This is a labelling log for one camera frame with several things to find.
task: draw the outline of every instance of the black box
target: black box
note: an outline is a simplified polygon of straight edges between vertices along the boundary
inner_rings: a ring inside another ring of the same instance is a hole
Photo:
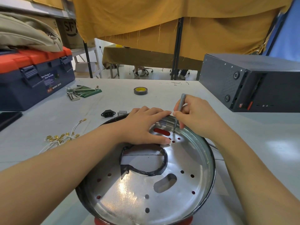
[[[300,113],[299,62],[206,54],[199,82],[233,112]]]

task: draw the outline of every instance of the white table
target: white table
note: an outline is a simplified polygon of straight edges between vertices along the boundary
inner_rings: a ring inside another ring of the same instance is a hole
[[[70,101],[65,90],[24,112],[22,118],[0,132],[0,170],[28,159],[46,145],[48,135],[70,132],[81,119],[76,133],[84,134],[109,118],[104,110],[115,112],[148,106],[173,110],[182,93],[209,101],[216,112],[248,144],[274,175],[300,199],[300,113],[233,113],[197,81],[77,79],[68,86],[85,85],[103,91],[78,101]],[[133,89],[148,88],[148,94],[138,96]],[[214,150],[216,159],[222,159]],[[246,224],[245,216],[224,161],[216,160],[217,175],[212,194],[194,215],[193,225]],[[94,225],[94,218],[72,192],[43,225]]]

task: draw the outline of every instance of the screwdriver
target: screwdriver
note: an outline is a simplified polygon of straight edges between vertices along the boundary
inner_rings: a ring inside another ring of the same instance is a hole
[[[185,103],[185,97],[186,97],[186,94],[182,94],[181,95],[180,103],[179,103],[179,106],[178,106],[178,109],[177,109],[178,111],[182,111],[182,107],[183,107],[183,105]],[[178,120],[177,120],[177,118],[175,118],[173,132],[175,132],[175,128],[176,128],[177,124],[178,124]]]

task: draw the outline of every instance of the shoe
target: shoe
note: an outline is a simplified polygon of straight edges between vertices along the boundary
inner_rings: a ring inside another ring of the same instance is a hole
[[[147,71],[146,70],[142,70],[142,73],[140,74],[140,76],[144,76],[147,74]]]
[[[185,80],[185,76],[179,75],[179,78]]]

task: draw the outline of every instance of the orange toolbox lid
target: orange toolbox lid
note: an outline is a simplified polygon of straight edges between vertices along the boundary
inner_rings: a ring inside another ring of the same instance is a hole
[[[72,55],[71,50],[66,47],[63,47],[63,51],[60,52],[45,52],[40,50],[16,51],[16,53],[0,55],[0,74]]]

